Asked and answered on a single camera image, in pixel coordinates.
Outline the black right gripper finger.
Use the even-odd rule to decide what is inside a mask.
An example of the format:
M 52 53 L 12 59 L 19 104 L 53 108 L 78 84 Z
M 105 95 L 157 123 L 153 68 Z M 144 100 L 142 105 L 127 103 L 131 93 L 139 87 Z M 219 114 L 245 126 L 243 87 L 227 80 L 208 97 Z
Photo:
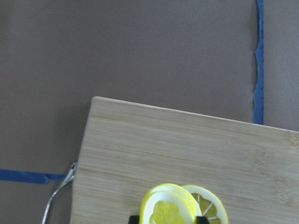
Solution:
M 197 216 L 196 224 L 209 224 L 208 218 L 205 216 Z

